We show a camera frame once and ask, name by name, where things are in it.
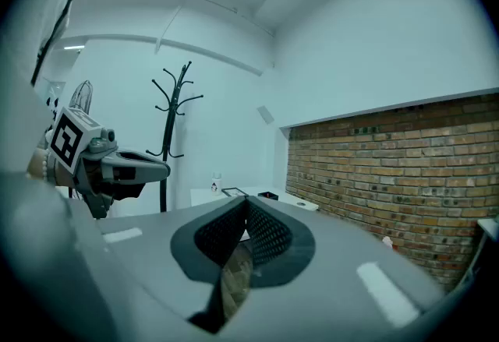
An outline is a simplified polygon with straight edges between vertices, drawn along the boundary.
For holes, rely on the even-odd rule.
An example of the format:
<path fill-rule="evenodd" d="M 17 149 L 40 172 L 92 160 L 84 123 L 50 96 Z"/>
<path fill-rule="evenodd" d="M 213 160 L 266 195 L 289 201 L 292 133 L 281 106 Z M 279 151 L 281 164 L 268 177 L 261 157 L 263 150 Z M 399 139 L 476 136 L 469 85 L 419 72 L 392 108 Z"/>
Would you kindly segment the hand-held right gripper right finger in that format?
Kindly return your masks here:
<path fill-rule="evenodd" d="M 407 341 L 444 298 L 424 270 L 344 220 L 268 200 L 305 224 L 315 253 L 284 286 L 252 288 L 218 333 L 230 341 Z"/>

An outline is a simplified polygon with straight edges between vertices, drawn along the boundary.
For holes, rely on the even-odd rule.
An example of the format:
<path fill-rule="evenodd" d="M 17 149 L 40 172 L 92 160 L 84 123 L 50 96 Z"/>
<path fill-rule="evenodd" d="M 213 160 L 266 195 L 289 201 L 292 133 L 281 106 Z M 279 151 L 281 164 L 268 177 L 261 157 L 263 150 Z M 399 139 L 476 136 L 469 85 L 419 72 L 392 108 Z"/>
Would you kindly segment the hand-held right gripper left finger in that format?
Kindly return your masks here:
<path fill-rule="evenodd" d="M 221 267 L 202 252 L 186 258 L 171 240 L 207 213 L 228 213 L 237 199 L 174 214 L 95 220 L 84 203 L 23 174 L 1 176 L 1 256 L 26 299 L 23 340 L 245 341 L 223 309 Z"/>

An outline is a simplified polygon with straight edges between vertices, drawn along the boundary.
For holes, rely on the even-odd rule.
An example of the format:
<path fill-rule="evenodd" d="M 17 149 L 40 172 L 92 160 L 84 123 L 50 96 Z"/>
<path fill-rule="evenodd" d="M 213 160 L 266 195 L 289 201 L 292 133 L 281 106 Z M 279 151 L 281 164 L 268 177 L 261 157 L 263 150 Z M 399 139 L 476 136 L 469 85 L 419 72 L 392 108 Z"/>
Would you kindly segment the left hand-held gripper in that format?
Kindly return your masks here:
<path fill-rule="evenodd" d="M 119 151 L 115 132 L 78 108 L 59 112 L 49 153 L 69 172 L 71 188 L 95 218 L 105 218 L 115 201 L 138 198 L 144 184 L 170 175 L 170 167 L 155 157 Z"/>

